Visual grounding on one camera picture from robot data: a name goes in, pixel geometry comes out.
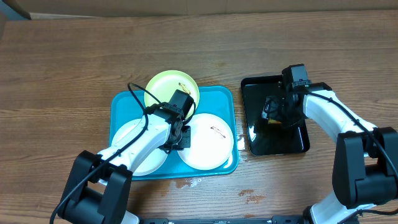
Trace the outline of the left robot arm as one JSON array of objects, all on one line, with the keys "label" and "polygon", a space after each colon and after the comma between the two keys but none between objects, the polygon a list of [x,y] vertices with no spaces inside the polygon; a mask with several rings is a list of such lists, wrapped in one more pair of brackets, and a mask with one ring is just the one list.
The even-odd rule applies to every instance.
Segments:
[{"label": "left robot arm", "polygon": [[175,103],[152,105],[136,127],[112,146],[99,154],[81,152],[50,221],[60,217],[70,223],[139,223],[126,210],[132,175],[154,150],[179,147],[189,110]]}]

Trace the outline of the green yellow sponge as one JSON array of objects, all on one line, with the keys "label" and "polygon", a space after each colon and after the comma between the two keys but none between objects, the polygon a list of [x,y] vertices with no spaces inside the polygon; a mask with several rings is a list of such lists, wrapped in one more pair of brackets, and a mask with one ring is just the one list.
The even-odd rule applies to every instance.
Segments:
[{"label": "green yellow sponge", "polygon": [[272,119],[272,118],[268,118],[268,123],[269,124],[282,124],[280,121]]}]

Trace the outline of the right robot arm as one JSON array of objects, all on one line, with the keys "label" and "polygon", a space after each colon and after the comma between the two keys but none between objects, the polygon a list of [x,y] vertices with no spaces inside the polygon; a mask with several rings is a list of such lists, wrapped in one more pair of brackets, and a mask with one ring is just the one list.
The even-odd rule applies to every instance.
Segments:
[{"label": "right robot arm", "polygon": [[357,223],[364,213],[395,215],[375,206],[397,199],[397,131],[365,121],[326,83],[294,82],[265,99],[262,116],[284,126],[308,118],[335,142],[332,192],[307,207],[303,223]]}]

